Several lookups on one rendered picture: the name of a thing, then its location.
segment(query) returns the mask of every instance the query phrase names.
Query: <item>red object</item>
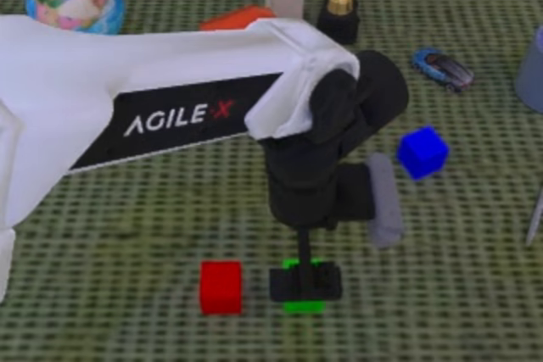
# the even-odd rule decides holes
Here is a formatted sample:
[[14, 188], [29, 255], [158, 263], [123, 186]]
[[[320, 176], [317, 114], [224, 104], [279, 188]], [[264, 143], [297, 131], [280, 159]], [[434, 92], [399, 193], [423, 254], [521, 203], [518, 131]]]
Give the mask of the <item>red object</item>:
[[240, 315], [242, 309], [240, 262], [202, 262], [200, 309], [205, 315]]
[[277, 16], [270, 9], [253, 5], [206, 20], [204, 23], [200, 24], [200, 30], [240, 30], [244, 29], [257, 19], [271, 17]]

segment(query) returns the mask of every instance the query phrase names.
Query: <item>robotic arm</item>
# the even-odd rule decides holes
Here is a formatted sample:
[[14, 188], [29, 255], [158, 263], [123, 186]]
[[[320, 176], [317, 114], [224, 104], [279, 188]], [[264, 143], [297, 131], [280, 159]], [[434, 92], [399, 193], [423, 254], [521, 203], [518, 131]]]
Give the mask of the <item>robotic arm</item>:
[[[378, 95], [383, 81], [372, 75], [359, 81], [364, 58], [388, 92]], [[304, 236], [345, 216], [294, 215], [292, 204], [310, 203], [315, 188], [339, 193], [338, 160], [399, 114], [406, 95], [380, 54], [355, 56], [299, 20], [97, 36], [0, 16], [0, 301], [13, 226], [64, 175], [248, 131], [266, 154], [272, 212]], [[372, 219], [375, 204], [364, 204]]]

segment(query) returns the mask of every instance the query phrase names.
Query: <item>checkered tablecloth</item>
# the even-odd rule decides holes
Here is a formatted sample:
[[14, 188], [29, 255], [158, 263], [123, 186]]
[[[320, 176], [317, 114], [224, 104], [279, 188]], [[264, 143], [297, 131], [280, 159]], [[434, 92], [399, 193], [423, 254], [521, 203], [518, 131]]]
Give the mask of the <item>checkered tablecloth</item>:
[[[246, 3], [132, 1], [125, 31], [195, 30]], [[318, 2], [307, 10], [315, 21]], [[411, 104], [350, 161], [393, 156], [424, 125], [451, 147], [445, 169], [417, 183], [396, 162], [399, 246], [373, 249], [364, 224], [316, 232], [315, 255], [342, 267], [344, 298], [288, 315], [268, 298], [267, 271], [295, 255], [294, 235], [269, 215], [262, 152], [247, 136], [73, 175], [18, 226], [0, 361], [542, 361], [543, 236], [523, 240], [543, 182], [543, 116], [513, 81], [543, 3], [362, 1], [360, 11], [354, 49], [389, 55]], [[0, 1], [0, 13], [22, 12]], [[476, 84], [451, 95], [412, 71], [424, 46], [457, 57]], [[243, 262], [242, 316], [200, 315], [204, 259]]]

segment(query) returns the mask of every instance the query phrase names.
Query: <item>green cube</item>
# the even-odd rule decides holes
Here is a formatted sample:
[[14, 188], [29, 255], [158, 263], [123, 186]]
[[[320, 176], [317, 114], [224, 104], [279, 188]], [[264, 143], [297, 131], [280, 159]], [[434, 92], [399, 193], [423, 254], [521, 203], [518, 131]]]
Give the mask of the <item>green cube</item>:
[[[318, 264], [320, 259], [312, 259], [311, 263]], [[283, 268], [290, 269], [299, 263], [298, 259], [285, 259]], [[289, 314], [316, 314], [324, 310], [323, 301], [288, 301], [283, 303], [283, 310]]]

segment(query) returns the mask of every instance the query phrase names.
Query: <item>blue cube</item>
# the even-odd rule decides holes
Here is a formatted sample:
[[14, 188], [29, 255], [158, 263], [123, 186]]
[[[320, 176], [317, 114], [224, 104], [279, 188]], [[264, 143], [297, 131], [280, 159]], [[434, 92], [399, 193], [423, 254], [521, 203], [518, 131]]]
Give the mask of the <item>blue cube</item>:
[[420, 180], [443, 168], [449, 147], [432, 127], [402, 137], [398, 160], [413, 180]]

